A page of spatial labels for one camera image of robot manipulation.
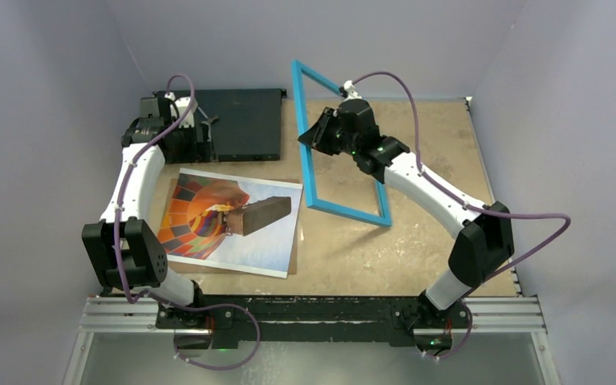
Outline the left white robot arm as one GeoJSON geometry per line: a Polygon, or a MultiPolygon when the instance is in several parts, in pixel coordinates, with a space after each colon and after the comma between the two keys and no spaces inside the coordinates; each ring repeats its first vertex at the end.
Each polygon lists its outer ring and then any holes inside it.
{"type": "Polygon", "coordinates": [[[168,265],[167,252],[148,224],[150,204],[166,164],[194,159],[197,130],[193,95],[172,91],[140,101],[140,116],[124,133],[122,166],[107,208],[81,238],[100,285],[122,290],[130,303],[149,296],[173,308],[188,328],[202,325],[207,306],[199,285],[168,265]]]}

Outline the blue wooden picture frame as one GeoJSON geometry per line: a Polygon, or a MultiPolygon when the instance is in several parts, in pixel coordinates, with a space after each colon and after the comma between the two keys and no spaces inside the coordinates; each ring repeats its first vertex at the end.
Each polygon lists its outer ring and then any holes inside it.
{"type": "MultiPolygon", "coordinates": [[[[309,128],[303,77],[307,77],[335,95],[339,95],[339,92],[338,86],[334,82],[297,59],[295,59],[291,64],[291,75],[297,130],[298,134],[301,135],[307,132],[309,128]]],[[[348,218],[354,221],[360,221],[370,225],[391,227],[392,220],[390,205],[387,191],[383,184],[378,181],[374,183],[376,202],[379,208],[379,213],[377,215],[322,200],[318,197],[313,157],[309,146],[307,144],[299,144],[299,153],[301,157],[304,196],[306,207],[308,209],[317,210],[319,212],[328,213],[338,217],[348,218]]]]}

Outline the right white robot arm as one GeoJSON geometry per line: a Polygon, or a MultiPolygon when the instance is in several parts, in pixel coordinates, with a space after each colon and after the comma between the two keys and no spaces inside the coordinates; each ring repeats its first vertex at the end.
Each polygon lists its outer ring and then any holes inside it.
{"type": "Polygon", "coordinates": [[[370,104],[350,99],[327,107],[298,141],[328,156],[348,153],[358,168],[415,202],[450,234],[448,268],[421,295],[420,320],[438,326],[450,307],[489,279],[514,253],[509,209],[487,206],[441,178],[410,148],[380,133],[370,104]]]}

